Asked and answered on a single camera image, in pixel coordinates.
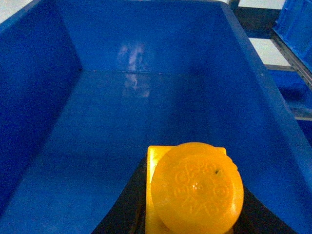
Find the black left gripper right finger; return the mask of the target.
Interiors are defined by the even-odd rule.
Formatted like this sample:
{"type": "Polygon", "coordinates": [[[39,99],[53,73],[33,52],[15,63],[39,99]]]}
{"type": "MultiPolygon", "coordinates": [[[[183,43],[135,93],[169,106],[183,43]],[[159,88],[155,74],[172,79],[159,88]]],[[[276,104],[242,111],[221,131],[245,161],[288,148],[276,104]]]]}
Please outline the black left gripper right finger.
{"type": "Polygon", "coordinates": [[[246,187],[241,214],[233,227],[235,234],[294,234],[290,226],[264,206],[246,187]]]}

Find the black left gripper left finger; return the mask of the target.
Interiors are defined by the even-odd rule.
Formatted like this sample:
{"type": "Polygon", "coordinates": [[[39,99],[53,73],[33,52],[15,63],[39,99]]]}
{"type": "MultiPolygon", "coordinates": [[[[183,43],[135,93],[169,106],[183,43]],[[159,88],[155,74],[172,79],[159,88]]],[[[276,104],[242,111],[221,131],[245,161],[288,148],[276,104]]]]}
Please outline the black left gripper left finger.
{"type": "Polygon", "coordinates": [[[147,159],[143,158],[94,234],[144,234],[147,159]]]}

